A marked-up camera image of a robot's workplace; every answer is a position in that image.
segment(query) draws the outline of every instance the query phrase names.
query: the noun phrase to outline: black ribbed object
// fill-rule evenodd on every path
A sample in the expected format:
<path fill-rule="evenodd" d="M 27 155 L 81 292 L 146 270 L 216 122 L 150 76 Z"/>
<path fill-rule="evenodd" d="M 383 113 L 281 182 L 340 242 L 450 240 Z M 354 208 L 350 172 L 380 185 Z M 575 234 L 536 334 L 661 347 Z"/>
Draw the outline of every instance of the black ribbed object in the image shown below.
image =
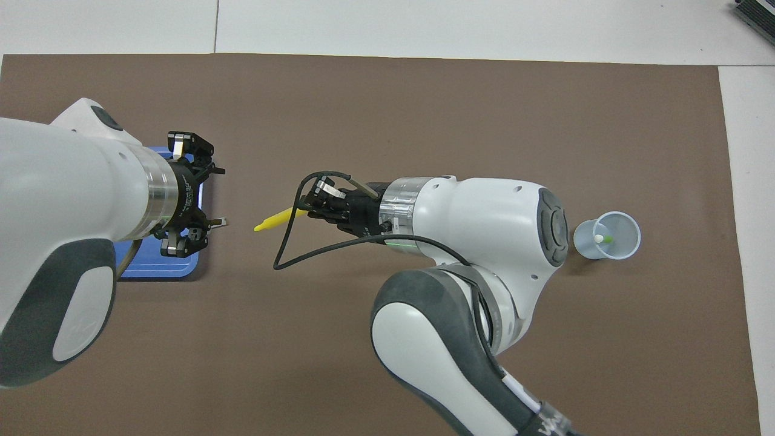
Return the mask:
<path fill-rule="evenodd" d="M 749 26 L 775 44 L 775 15 L 763 1 L 769 4 L 770 9 L 775 8 L 775 0 L 735 0 L 737 6 L 734 11 Z"/>

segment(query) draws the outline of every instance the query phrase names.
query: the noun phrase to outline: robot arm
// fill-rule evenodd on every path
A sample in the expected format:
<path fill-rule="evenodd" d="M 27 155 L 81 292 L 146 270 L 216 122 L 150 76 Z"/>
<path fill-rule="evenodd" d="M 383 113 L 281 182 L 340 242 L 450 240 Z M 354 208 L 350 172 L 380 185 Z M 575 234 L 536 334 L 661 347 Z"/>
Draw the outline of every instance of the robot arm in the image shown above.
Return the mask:
<path fill-rule="evenodd" d="M 152 234 L 162 255 L 187 257 L 223 224 L 196 206 L 198 185 L 224 172 L 212 145 L 185 132 L 168 143 L 165 160 L 88 99 L 50 125 L 0 119 L 0 387 L 57 371 L 100 334 L 115 241 Z"/>
<path fill-rule="evenodd" d="M 567 256 L 560 201 L 540 185 L 495 178 L 401 178 L 367 188 L 335 189 L 320 177 L 299 207 L 361 240 L 436 262 L 392 276 L 377 296 L 371 337 L 385 368 L 459 434 L 577 434 L 494 359 L 525 334 Z"/>

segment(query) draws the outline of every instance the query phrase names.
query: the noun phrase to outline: yellow object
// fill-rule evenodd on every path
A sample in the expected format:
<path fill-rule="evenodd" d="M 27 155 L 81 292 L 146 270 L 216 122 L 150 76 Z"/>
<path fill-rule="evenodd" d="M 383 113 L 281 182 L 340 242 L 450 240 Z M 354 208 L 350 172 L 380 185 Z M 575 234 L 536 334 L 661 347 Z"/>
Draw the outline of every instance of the yellow object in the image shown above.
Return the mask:
<path fill-rule="evenodd" d="M 275 227 L 277 227 L 277 226 L 279 226 L 281 224 L 287 223 L 288 221 L 291 220 L 291 211 L 292 210 L 293 210 L 293 208 L 289 207 L 289 208 L 287 208 L 286 210 L 284 210 L 284 211 L 282 211 L 280 213 L 275 213 L 274 215 L 270 216 L 269 218 L 266 218 L 261 224 L 255 226 L 253 228 L 253 231 L 254 232 L 260 232 L 262 230 L 273 229 L 273 228 L 275 228 Z M 306 210 L 296 209 L 296 216 L 305 215 L 306 213 L 307 213 Z"/>

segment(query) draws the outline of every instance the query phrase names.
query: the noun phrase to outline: blue tray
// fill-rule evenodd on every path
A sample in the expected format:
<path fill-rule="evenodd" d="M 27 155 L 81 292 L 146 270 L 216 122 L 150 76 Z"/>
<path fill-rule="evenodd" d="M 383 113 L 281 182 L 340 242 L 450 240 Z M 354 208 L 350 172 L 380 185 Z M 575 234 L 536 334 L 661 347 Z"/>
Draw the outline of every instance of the blue tray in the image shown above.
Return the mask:
<path fill-rule="evenodd" d="M 156 151 L 161 157 L 167 159 L 172 156 L 169 149 L 166 147 L 150 147 L 151 150 Z M 190 161 L 193 157 L 190 154 L 186 154 L 186 158 Z M 202 185 L 199 185 L 199 207 L 202 207 Z M 124 258 L 124 255 L 129 250 L 131 241 L 123 241 L 115 243 L 115 263 L 118 263 Z M 137 252 L 134 260 L 129 267 L 121 274 L 122 279 L 181 279 L 196 269 L 199 263 L 199 253 L 194 253 L 187 258 L 167 258 L 161 255 L 161 240 L 155 237 L 147 237 L 143 240 L 143 245 L 140 246 L 140 250 Z"/>

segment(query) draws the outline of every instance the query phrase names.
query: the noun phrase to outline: plastic cup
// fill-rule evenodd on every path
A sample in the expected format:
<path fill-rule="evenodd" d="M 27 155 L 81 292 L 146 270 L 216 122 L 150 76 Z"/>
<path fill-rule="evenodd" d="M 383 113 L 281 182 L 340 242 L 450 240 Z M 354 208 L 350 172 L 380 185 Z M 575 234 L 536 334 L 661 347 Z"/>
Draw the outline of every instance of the plastic cup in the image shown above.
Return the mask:
<path fill-rule="evenodd" d="M 595 242 L 596 235 L 602 236 L 605 241 Z M 573 245 L 587 259 L 608 258 L 621 261 L 638 251 L 640 227 L 624 212 L 604 213 L 596 220 L 584 221 L 576 227 L 573 232 Z"/>

